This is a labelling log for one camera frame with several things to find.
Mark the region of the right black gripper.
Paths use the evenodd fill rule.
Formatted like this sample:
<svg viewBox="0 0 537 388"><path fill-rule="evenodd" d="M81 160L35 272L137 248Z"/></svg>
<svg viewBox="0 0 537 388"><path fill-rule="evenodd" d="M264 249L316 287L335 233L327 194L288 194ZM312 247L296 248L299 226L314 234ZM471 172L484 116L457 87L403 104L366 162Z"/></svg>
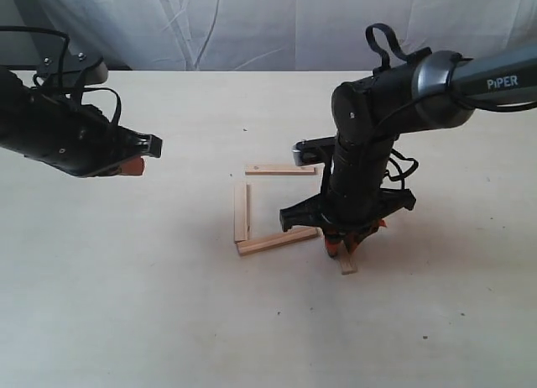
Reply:
<svg viewBox="0 0 537 388"><path fill-rule="evenodd" d="M392 139L376 139L369 144L352 145L336 139L330 163L324 164L320 192L294 206L279 211L283 231L294 226L321 228L325 250L335 259L343 243L349 254L368 237L369 228L400 209L413 210L416 198L405 186L405 178L416 170L416 160L406 172L400 171L391 181L398 189L383 188L393 149Z"/></svg>

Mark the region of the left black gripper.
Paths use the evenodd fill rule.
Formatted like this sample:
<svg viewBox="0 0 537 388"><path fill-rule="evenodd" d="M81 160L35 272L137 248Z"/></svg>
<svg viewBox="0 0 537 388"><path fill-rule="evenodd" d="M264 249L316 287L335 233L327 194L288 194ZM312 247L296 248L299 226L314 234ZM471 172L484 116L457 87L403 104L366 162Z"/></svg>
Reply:
<svg viewBox="0 0 537 388"><path fill-rule="evenodd" d="M92 105L29 104L20 108L20 154L77 178L142 176L144 158L161 157L162 139Z"/></svg>

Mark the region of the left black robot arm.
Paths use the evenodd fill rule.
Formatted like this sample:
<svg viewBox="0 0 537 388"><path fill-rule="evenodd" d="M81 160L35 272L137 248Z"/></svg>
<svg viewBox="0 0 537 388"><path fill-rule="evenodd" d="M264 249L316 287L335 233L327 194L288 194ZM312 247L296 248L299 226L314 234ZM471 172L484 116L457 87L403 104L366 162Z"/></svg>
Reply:
<svg viewBox="0 0 537 388"><path fill-rule="evenodd" d="M111 92L111 118L78 98ZM78 178L115 176L144 156L159 158L163 140L119 124L122 100L109 87L27 87L1 69L1 147Z"/></svg>

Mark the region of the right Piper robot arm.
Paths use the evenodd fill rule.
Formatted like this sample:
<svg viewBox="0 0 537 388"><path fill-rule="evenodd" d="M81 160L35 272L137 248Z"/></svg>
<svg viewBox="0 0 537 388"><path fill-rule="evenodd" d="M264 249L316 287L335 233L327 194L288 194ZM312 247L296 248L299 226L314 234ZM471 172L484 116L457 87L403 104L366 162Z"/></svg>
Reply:
<svg viewBox="0 0 537 388"><path fill-rule="evenodd" d="M323 164L320 192L279 213L284 231L319 228L326 251L353 251L400 209L412 210L407 172L383 187L402 134L456 128L476 110L511 113L536 106L536 48L526 45L468 59L449 51L427 53L358 81L346 81L331 96L336 134L294 145L299 166Z"/></svg>

